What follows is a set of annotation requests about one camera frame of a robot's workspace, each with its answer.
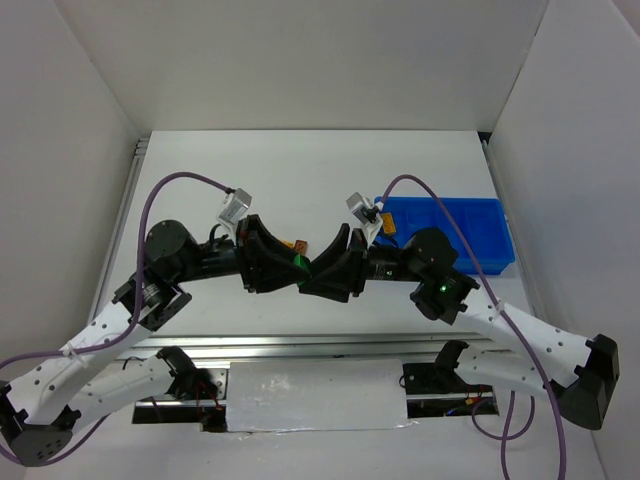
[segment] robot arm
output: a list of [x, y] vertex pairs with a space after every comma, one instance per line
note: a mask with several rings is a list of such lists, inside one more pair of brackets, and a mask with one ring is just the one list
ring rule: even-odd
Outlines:
[[[109, 343], [127, 329], [134, 311], [133, 277], [63, 347], [64, 356], [48, 359], [0, 388], [0, 427], [23, 465], [46, 464], [74, 433], [141, 398], [160, 394], [189, 398], [199, 384], [217, 394], [206, 370], [198, 370], [177, 347], [93, 380], [123, 351], [148, 338], [189, 303], [191, 296], [179, 286], [189, 281], [240, 274], [249, 292], [298, 284], [300, 293], [339, 302], [357, 297], [368, 280], [417, 282], [410, 299], [424, 316], [456, 323], [526, 355], [487, 292], [453, 268], [458, 254], [440, 230], [420, 230], [403, 248], [375, 245], [382, 222], [371, 202], [356, 194], [348, 205], [363, 229], [354, 229], [349, 238], [350, 227], [342, 225], [332, 244], [311, 262], [272, 236], [257, 215], [242, 218], [249, 203], [242, 190], [231, 194], [219, 216], [229, 235], [216, 238], [214, 227], [204, 244], [198, 244], [180, 222], [155, 225], [145, 242], [144, 305], [131, 333], [103, 350], [75, 354], [81, 347]], [[564, 332], [508, 304], [500, 302], [498, 308], [509, 313], [540, 358], [552, 379], [562, 416], [585, 428], [601, 428], [619, 376], [615, 342], [603, 335], [589, 340]], [[538, 372], [523, 356], [485, 353], [450, 341], [438, 355], [436, 368], [454, 382], [546, 396]]]
[[[206, 370], [198, 370], [177, 347], [162, 349], [137, 367], [94, 380], [122, 352], [148, 338], [191, 300], [181, 283], [240, 274], [250, 292], [270, 292], [309, 278], [295, 262], [298, 255], [275, 239], [257, 215], [240, 219], [250, 197], [242, 190], [229, 195], [218, 219], [232, 232], [220, 238], [212, 229], [209, 241], [198, 244], [186, 228], [168, 220], [155, 225], [145, 241], [143, 308], [138, 324], [114, 341], [132, 320], [135, 276], [120, 287], [113, 301], [63, 348], [25, 375], [0, 385], [0, 428], [25, 466], [46, 464], [69, 443], [72, 435], [95, 420], [145, 397], [170, 394], [193, 398], [197, 385], [211, 395], [217, 387]], [[99, 351], [76, 354], [84, 347]]]
[[547, 397], [528, 352], [498, 311], [504, 310], [544, 367], [560, 414], [583, 428], [602, 428], [620, 370], [612, 339], [565, 332], [500, 299], [496, 306], [473, 278], [453, 268], [458, 253], [437, 228], [417, 231], [403, 248], [376, 245], [372, 238], [382, 223], [377, 207], [359, 195], [349, 202], [363, 228], [354, 229], [349, 239], [349, 226], [342, 226], [333, 243], [310, 263], [312, 277], [300, 286], [301, 293], [348, 302], [351, 295], [362, 293], [368, 280], [417, 282], [410, 299], [425, 317], [455, 323], [516, 354], [485, 353], [450, 341], [436, 360], [443, 375], [452, 382]]

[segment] white wall panel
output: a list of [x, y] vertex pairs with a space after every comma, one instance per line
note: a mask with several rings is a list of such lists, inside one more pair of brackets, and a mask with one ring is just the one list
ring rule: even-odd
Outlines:
[[136, 133], [52, 2], [0, 2], [0, 65], [5, 358], [86, 321]]
[[639, 85], [640, 40], [610, 1], [552, 1], [490, 143], [538, 306], [619, 343], [594, 435], [611, 479], [640, 470]]
[[151, 130], [492, 130], [547, 0], [56, 0]]

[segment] cable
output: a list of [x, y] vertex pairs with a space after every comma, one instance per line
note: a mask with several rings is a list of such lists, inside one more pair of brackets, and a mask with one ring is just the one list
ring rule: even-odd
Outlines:
[[[520, 340], [520, 343], [522, 343], [522, 346], [524, 347], [524, 349], [527, 351], [527, 353], [531, 357], [531, 361], [533, 362], [533, 364], [535, 365], [536, 369], [538, 370], [538, 373], [540, 374], [540, 378], [542, 379], [542, 384], [544, 385], [544, 388], [547, 391], [547, 395], [549, 397], [549, 402], [551, 403], [551, 409], [553, 410], [553, 418], [554, 418], [554, 421], [555, 421], [555, 424], [556, 424], [556, 430], [558, 432], [558, 449], [559, 449], [559, 453], [560, 453], [560, 465], [558, 467], [558, 480], [564, 480], [564, 478], [566, 477], [566, 474], [567, 474], [567, 445], [566, 445], [566, 439], [565, 439], [565, 435], [564, 435], [564, 427], [562, 425], [562, 417], [560, 415], [560, 407], [558, 406], [558, 400], [556, 399], [556, 397], [555, 397], [555, 395], [553, 393], [553, 388], [551, 387], [551, 382], [549, 382], [549, 378], [547, 377], [547, 373], [545, 372], [544, 367], [542, 366], [542, 363], [540, 362], [540, 359], [538, 358], [538, 356], [536, 355], [536, 352], [533, 350], [533, 348], [531, 347], [531, 345], [529, 344], [529, 342], [527, 341], [525, 336], [522, 334], [522, 332], [520, 331], [518, 326], [511, 319], [509, 314], [505, 310], [498, 308], [499, 307], [498, 297], [496, 296], [496, 294], [494, 293], [493, 289], [491, 288], [491, 285], [489, 285], [489, 280], [487, 279], [487, 277], [483, 273], [482, 267], [480, 266], [480, 263], [478, 262], [478, 259], [476, 258], [475, 254], [473, 253], [473, 250], [471, 249], [471, 245], [469, 245], [469, 242], [467, 241], [467, 239], [465, 238], [464, 234], [460, 230], [460, 227], [458, 226], [458, 224], [456, 223], [454, 218], [451, 216], [451, 213], [449, 213], [449, 210], [447, 209], [447, 207], [444, 205], [444, 203], [442, 203], [442, 200], [440, 200], [440, 198], [435, 194], [435, 192], [433, 190], [431, 190], [431, 188], [429, 188], [429, 186], [426, 183], [424, 183], [422, 180], [420, 180], [415, 175], [408, 175], [408, 174], [399, 175], [399, 176], [397, 176], [396, 178], [394, 178], [391, 181], [391, 183], [389, 184], [389, 186], [385, 190], [384, 194], [382, 195], [382, 198], [381, 198], [380, 201], [383, 204], [386, 203], [387, 199], [389, 198], [389, 195], [391, 194], [391, 191], [393, 190], [393, 188], [397, 185], [397, 183], [400, 180], [412, 180], [412, 181], [414, 181], [415, 183], [420, 185], [431, 196], [431, 198], [433, 198], [435, 200], [435, 202], [438, 204], [438, 206], [442, 210], [442, 213], [444, 213], [444, 215], [447, 217], [447, 220], [449, 221], [449, 223], [451, 224], [451, 226], [455, 230], [456, 234], [460, 238], [460, 241], [462, 242], [462, 245], [464, 246], [465, 250], [467, 251], [467, 254], [471, 258], [471, 262], [473, 263], [473, 266], [475, 267], [476, 271], [478, 272], [478, 276], [480, 277], [480, 281], [481, 281], [482, 285], [484, 286], [485, 290], [487, 291], [487, 294], [489, 295], [489, 298], [491, 299], [491, 302], [496, 307], [496, 309], [500, 312], [500, 315], [502, 316], [502, 318], [505, 320], [505, 322], [507, 322], [507, 325], [509, 325], [511, 330], [513, 330], [513, 333], [516, 335], [516, 337], [518, 337], [518, 340]], [[507, 431], [509, 429], [510, 421], [511, 421], [511, 418], [510, 418], [509, 415], [507, 415], [507, 421], [505, 422], [505, 427], [506, 427]], [[502, 446], [501, 447], [506, 452], [506, 441], [504, 440], [505, 436], [506, 435], [503, 434]], [[503, 473], [505, 474], [505, 478], [508, 479], [509, 476], [508, 476], [508, 473], [506, 471], [506, 461], [503, 464]]]
[[140, 357], [129, 357], [129, 358], [127, 358], [127, 359], [124, 361], [124, 363], [122, 364], [122, 369], [123, 369], [123, 370], [126, 370], [127, 365], [129, 364], [129, 362], [130, 362], [131, 360], [138, 360], [139, 362], [144, 362], [144, 360], [142, 360]]
[[504, 428], [502, 430], [502, 438], [500, 439], [500, 465], [502, 466], [502, 475], [505, 480], [509, 480], [509, 470], [507, 469], [507, 441], [509, 438], [509, 427], [513, 418], [513, 409], [516, 406], [516, 392], [511, 391], [509, 398], [509, 409], [507, 410], [507, 418], [504, 420]]
[[[167, 183], [177, 178], [191, 178], [193, 180], [198, 180], [200, 182], [211, 185], [212, 187], [215, 187], [219, 190], [222, 190], [226, 194], [230, 194], [235, 191], [232, 188], [227, 187], [226, 185], [216, 182], [215, 180], [212, 180], [203, 175], [199, 175], [197, 173], [192, 173], [192, 172], [175, 172], [170, 175], [167, 175], [166, 177], [161, 179], [151, 189], [151, 192], [149, 193], [149, 196], [147, 197], [147, 200], [145, 201], [144, 206], [142, 208], [142, 214], [140, 215], [140, 225], [138, 228], [135, 291], [134, 291], [135, 300], [134, 300], [133, 314], [131, 315], [131, 321], [129, 322], [129, 325], [127, 326], [127, 328], [120, 335], [118, 335], [116, 338], [114, 338], [110, 342], [102, 343], [100, 345], [93, 345], [90, 347], [77, 348], [75, 350], [76, 354], [82, 355], [85, 353], [93, 353], [93, 352], [98, 352], [100, 350], [104, 350], [107, 348], [111, 348], [113, 345], [116, 345], [121, 341], [123, 341], [125, 338], [127, 338], [129, 334], [131, 334], [131, 332], [133, 332], [133, 330], [138, 325], [138, 321], [140, 320], [140, 312], [142, 311], [142, 303], [143, 303], [142, 285], [144, 282], [144, 243], [145, 243], [145, 236], [147, 231], [147, 223], [149, 221], [149, 213], [151, 212], [151, 206], [153, 205], [154, 200], [158, 196], [158, 193], [160, 193], [160, 190], [162, 190], [162, 187], [164, 187]], [[15, 362], [19, 362], [21, 360], [31, 360], [35, 358], [56, 358], [56, 357], [63, 357], [63, 356], [65, 356], [65, 353], [62, 350], [42, 350], [42, 351], [37, 351], [32, 353], [23, 353], [20, 355], [9, 357], [3, 360], [2, 362], [0, 362], [0, 370], [2, 370], [3, 368]], [[91, 434], [93, 434], [93, 432], [95, 432], [95, 429], [91, 429], [87, 434], [87, 436], [78, 443], [84, 443], [88, 439], [88, 437]], [[2, 455], [6, 459], [14, 463], [20, 464], [20, 460], [18, 460], [15, 457], [15, 455], [12, 455], [8, 450], [4, 449], [2, 446], [0, 446], [0, 455]]]
[[[492, 401], [493, 401], [493, 398], [485, 398], [484, 400], [480, 400], [479, 402], [477, 402], [473, 406], [473, 409], [471, 410], [471, 421], [473, 422], [474, 427], [476, 427], [478, 431], [482, 433], [484, 436], [492, 438], [494, 440], [502, 441], [502, 436], [494, 435], [493, 433], [489, 433], [484, 428], [482, 428], [478, 423], [478, 419], [476, 417], [478, 413], [478, 409], [485, 403], [489, 403]], [[531, 427], [531, 424], [533, 423], [533, 418], [535, 417], [535, 414], [536, 414], [536, 401], [533, 397], [531, 397], [531, 410], [529, 411], [529, 418], [527, 419], [527, 423], [525, 424], [524, 427], [522, 427], [522, 430], [520, 430], [518, 433], [514, 433], [513, 435], [508, 436], [506, 440], [507, 441], [515, 440], [516, 438], [520, 438], [525, 433], [527, 433], [527, 431]]]

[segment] blue bin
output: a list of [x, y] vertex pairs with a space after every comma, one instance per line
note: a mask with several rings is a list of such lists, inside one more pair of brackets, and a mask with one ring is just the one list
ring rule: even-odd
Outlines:
[[[441, 200], [471, 245], [485, 274], [499, 275], [507, 265], [515, 261], [511, 237], [499, 200], [495, 198], [442, 198]], [[384, 205], [383, 213], [385, 212], [393, 216], [396, 233], [392, 237], [400, 247], [404, 246], [417, 230], [438, 227], [447, 235], [451, 245], [460, 255], [454, 267], [469, 275], [477, 273], [458, 235], [432, 198], [389, 197]], [[376, 240], [380, 244], [392, 244], [382, 236], [378, 236]]]

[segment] black bracket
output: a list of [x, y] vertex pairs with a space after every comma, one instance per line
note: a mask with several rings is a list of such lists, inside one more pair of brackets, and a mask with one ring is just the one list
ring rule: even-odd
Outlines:
[[242, 219], [236, 236], [240, 275], [250, 293], [273, 292], [311, 277], [308, 260], [271, 235], [258, 215]]
[[584, 367], [576, 367], [576, 380], [564, 388], [551, 382], [560, 413], [571, 423], [589, 430], [600, 430], [609, 402], [620, 378], [618, 345], [604, 335], [587, 341], [591, 349]]
[[300, 293], [341, 303], [362, 293], [367, 279], [367, 241], [359, 228], [353, 230], [347, 248], [348, 238], [349, 225], [343, 223], [331, 245], [311, 262], [312, 277], [299, 285]]

